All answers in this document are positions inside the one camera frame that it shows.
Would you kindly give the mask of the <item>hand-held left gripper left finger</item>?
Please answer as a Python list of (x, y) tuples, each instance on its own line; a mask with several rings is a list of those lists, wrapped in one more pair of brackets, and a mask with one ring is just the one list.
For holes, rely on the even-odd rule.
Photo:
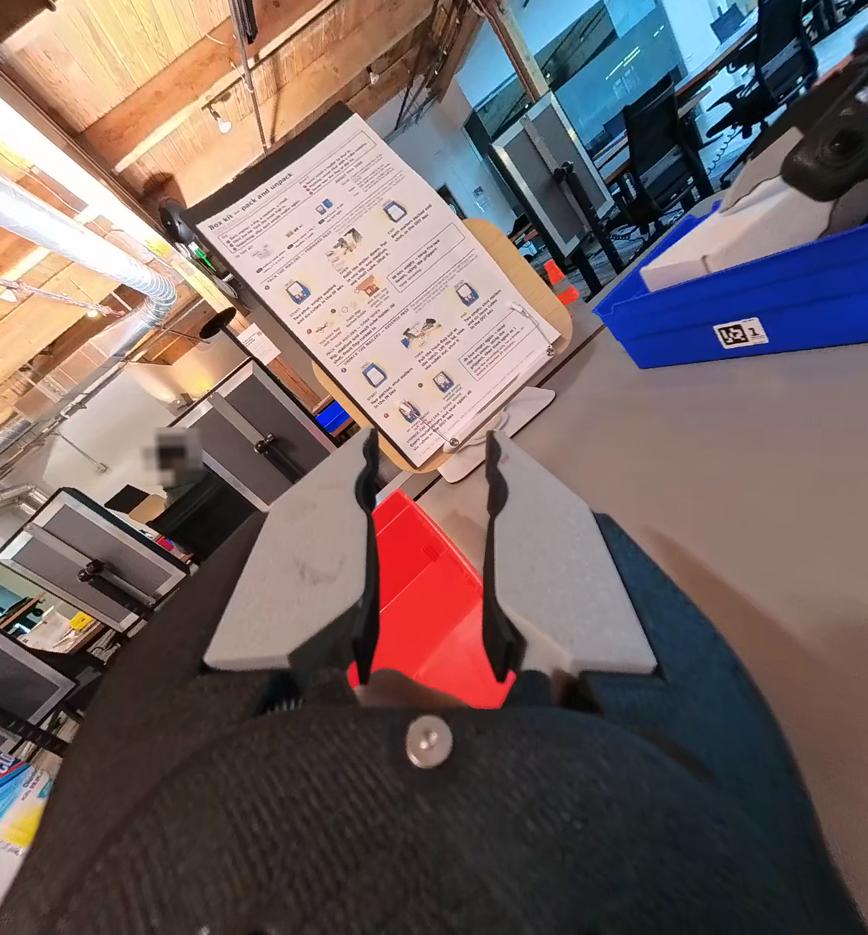
[(276, 500), (206, 649), (218, 672), (369, 681), (380, 636), (379, 434), (362, 429)]

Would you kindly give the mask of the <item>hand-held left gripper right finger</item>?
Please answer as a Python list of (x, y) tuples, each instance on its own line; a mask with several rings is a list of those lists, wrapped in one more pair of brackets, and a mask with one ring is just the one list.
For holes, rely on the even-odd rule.
[(495, 676), (657, 667), (591, 508), (509, 436), (485, 442), (483, 646)]

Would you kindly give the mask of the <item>red plastic bin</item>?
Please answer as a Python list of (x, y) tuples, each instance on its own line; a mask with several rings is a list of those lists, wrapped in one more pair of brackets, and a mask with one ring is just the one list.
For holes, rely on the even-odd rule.
[(372, 672), (399, 671), (447, 704), (500, 708), (514, 676), (498, 683), (486, 656), (480, 573), (405, 493), (386, 497), (373, 518), (381, 611)]

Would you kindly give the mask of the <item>blue plastic bin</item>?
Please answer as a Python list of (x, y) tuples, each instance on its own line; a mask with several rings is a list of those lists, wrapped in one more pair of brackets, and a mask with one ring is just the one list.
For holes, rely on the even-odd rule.
[(868, 224), (652, 292), (641, 271), (717, 212), (684, 216), (595, 306), (638, 368), (868, 343)]

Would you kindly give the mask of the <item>person's left hand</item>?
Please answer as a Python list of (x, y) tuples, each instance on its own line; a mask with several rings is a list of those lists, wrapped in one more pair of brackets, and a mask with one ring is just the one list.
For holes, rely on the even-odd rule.
[(444, 696), (438, 691), (418, 684), (396, 670), (371, 673), (365, 685), (358, 686), (359, 702), (363, 707), (410, 708), (438, 707)]

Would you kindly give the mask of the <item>black office chair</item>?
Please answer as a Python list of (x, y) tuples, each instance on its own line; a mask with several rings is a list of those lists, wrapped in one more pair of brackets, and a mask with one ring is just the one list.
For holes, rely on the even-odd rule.
[(819, 64), (803, 24), (802, 1), (761, 1), (755, 41), (742, 50), (754, 74), (748, 86), (724, 95), (715, 103), (728, 104), (729, 111), (712, 125), (712, 137), (729, 128), (739, 128), (747, 138), (755, 126), (767, 127), (769, 118), (813, 87)]
[(648, 236), (662, 230), (662, 216), (674, 207), (689, 209), (714, 190), (692, 124), (681, 116), (670, 74), (623, 107), (622, 117), (634, 187), (623, 215)]

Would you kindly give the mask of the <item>grey panel board on stand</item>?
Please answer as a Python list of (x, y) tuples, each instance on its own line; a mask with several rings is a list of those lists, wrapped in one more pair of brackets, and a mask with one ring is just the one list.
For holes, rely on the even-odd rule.
[(75, 680), (0, 631), (2, 711), (38, 728), (76, 688)]
[(261, 510), (337, 448), (303, 404), (254, 359), (220, 380), (170, 427), (192, 430), (204, 466)]
[(188, 564), (69, 487), (3, 544), (0, 564), (118, 633), (146, 622), (191, 576)]
[(602, 250), (615, 273), (625, 269), (606, 228), (616, 202), (552, 91), (498, 136), (491, 153), (554, 262), (575, 267), (592, 296), (602, 283), (591, 246)]

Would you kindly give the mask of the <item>white stand base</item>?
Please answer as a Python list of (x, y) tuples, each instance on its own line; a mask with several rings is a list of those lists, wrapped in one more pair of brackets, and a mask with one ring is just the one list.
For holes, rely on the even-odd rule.
[(555, 392), (543, 388), (524, 387), (496, 414), (463, 442), (443, 465), (437, 468), (449, 484), (461, 482), (486, 460), (486, 441), (489, 432), (498, 431), (512, 438), (553, 403)]

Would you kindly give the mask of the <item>printed instruction sheet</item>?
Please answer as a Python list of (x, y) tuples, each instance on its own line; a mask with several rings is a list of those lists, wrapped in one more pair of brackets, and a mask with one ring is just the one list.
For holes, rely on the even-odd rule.
[(509, 238), (344, 104), (183, 217), (407, 470), (444, 464), (572, 334)]

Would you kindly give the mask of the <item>cleaning wipes canister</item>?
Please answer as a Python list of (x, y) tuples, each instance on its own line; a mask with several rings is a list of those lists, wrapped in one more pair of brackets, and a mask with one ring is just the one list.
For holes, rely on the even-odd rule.
[(53, 787), (51, 773), (0, 751), (0, 849), (30, 847)]

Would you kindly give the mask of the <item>black ceiling rod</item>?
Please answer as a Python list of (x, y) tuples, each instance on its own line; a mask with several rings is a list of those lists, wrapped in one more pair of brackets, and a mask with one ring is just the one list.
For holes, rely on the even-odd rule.
[(229, 1), (230, 17), (234, 35), (238, 44), (242, 75), (253, 105), (253, 115), (263, 154), (267, 154), (269, 144), (264, 133), (264, 123), (260, 111), (259, 99), (255, 89), (249, 49), (258, 37), (259, 29), (253, 1)]

